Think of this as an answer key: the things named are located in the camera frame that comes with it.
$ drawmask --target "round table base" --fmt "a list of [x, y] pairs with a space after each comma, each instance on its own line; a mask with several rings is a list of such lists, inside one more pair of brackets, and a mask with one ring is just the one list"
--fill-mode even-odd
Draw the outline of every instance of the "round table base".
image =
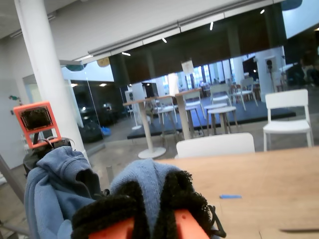
[[134, 126], [134, 127], [132, 127], [132, 130], [137, 130], [137, 129], [141, 128], [141, 127], [142, 127], [141, 125]]
[[145, 149], [139, 153], [139, 158], [157, 158], [165, 154], [165, 152], [166, 148], [163, 147], [154, 147], [153, 152], [151, 152], [149, 149]]

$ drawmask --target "blue sweatshirt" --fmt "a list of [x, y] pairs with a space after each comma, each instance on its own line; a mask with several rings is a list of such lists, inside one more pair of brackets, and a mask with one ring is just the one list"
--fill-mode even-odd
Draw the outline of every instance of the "blue sweatshirt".
[[69, 239], [71, 218], [101, 192], [99, 177], [83, 154], [59, 147], [27, 177], [24, 206], [32, 239]]

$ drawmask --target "wooden table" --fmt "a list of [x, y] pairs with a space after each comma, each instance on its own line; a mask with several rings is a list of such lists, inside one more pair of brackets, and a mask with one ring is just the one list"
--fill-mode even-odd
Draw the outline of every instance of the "wooden table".
[[153, 147], [150, 127], [149, 127], [148, 119], [146, 116], [144, 102], [168, 98], [168, 97], [172, 97], [172, 96], [149, 97], [149, 98], [145, 98], [143, 100], [129, 101], [129, 102], [123, 104], [123, 106], [129, 106], [132, 104], [139, 104], [142, 123], [144, 126], [145, 137], [146, 137], [146, 141], [148, 144], [148, 148], [139, 153], [139, 158], [156, 158], [156, 157], [160, 157], [161, 155], [165, 154], [165, 152], [166, 152], [166, 149], [164, 147]]
[[185, 103], [184, 103], [183, 96], [186, 94], [189, 94], [189, 93], [197, 92], [197, 91], [201, 91], [201, 88], [196, 88], [196, 89], [192, 89], [189, 91], [183, 91], [183, 92], [180, 92], [180, 93], [175, 95], [177, 105], [178, 105], [178, 112], [179, 112], [181, 127], [183, 129], [183, 134], [184, 134], [185, 140], [191, 139], [191, 134], [189, 132], [189, 125], [188, 125], [188, 121], [187, 121]]
[[[227, 239], [318, 239], [319, 147], [159, 160], [187, 170], [216, 213]], [[242, 199], [220, 199], [239, 194]]]

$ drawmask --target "orange frame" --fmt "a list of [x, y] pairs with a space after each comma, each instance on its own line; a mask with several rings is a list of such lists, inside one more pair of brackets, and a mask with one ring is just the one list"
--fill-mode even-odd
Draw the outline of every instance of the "orange frame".
[[[22, 112], [26, 111], [26, 110], [31, 110], [33, 108], [38, 108], [38, 107], [46, 107], [48, 109], [49, 115], [51, 117], [52, 125], [47, 126], [47, 127], [41, 127], [39, 129], [36, 129], [36, 130], [27, 130], [24, 127], [24, 125], [23, 125], [23, 122], [21, 120], [20, 114]], [[52, 111], [52, 108], [51, 108], [51, 105], [50, 105], [49, 101], [33, 103], [33, 104], [23, 105], [23, 106], [17, 106], [17, 107], [13, 108], [13, 111], [14, 111], [15, 116], [17, 117], [18, 122], [19, 122], [19, 124], [21, 126], [21, 129], [22, 129], [22, 131], [23, 131], [23, 133], [25, 135], [25, 139], [26, 139], [26, 142], [29, 145], [29, 148], [33, 149], [33, 148], [41, 147], [41, 146], [44, 146], [44, 145], [47, 144], [47, 142], [41, 142], [41, 143], [33, 144], [31, 139], [30, 139], [30, 135], [33, 134], [33, 133], [39, 133], [39, 132], [42, 132], [42, 131], [45, 131], [45, 130], [48, 130], [48, 129], [55, 129], [57, 138], [50, 139], [50, 142], [54, 143], [54, 142], [60, 141], [62, 139], [61, 135], [60, 135], [59, 128], [58, 128], [58, 125], [57, 125], [57, 123], [55, 121], [54, 114], [53, 114], [53, 111]]]

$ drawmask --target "tall bar table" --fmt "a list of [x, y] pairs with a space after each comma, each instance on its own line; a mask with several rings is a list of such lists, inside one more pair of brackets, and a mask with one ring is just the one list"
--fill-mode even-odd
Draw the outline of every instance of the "tall bar table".
[[131, 104], [139, 104], [141, 118], [142, 118], [142, 122], [143, 122], [143, 126], [144, 126], [145, 137], [146, 137], [146, 141], [148, 144], [148, 148], [139, 153], [139, 158], [142, 158], [142, 159], [156, 158], [156, 157], [162, 156], [166, 152], [166, 149], [164, 147], [153, 147], [150, 127], [149, 127], [149, 123], [148, 123], [148, 120], [146, 117], [144, 102], [163, 99], [163, 98], [167, 98], [167, 97], [172, 97], [172, 96], [150, 97], [150, 98], [145, 98], [144, 100], [129, 101], [129, 102], [123, 104], [123, 106], [128, 106]]

